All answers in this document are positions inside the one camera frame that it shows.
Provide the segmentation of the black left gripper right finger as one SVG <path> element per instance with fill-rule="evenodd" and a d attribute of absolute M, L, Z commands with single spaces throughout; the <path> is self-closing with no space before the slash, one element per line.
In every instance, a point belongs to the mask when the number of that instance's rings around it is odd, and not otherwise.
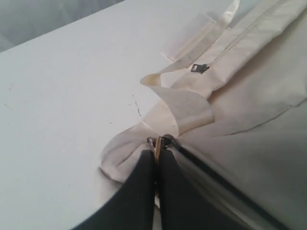
<path fill-rule="evenodd" d="M 214 205 L 203 197 L 184 176 L 170 148 L 174 148 L 193 165 L 205 173 L 215 183 L 229 192 L 240 203 L 245 205 L 275 230 L 287 227 L 252 201 L 239 189 L 229 183 L 208 164 L 201 162 L 177 141 L 164 149 L 158 164 L 158 193 L 162 228 L 164 230 L 252 230 L 254 227 L 245 222 L 233 210 Z"/>

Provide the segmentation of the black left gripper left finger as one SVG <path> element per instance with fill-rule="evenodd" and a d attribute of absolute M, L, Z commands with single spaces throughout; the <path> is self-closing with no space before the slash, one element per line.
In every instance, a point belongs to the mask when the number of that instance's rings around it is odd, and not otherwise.
<path fill-rule="evenodd" d="M 143 150 L 120 189 L 75 230 L 151 230 L 154 218 L 155 160 Z"/>

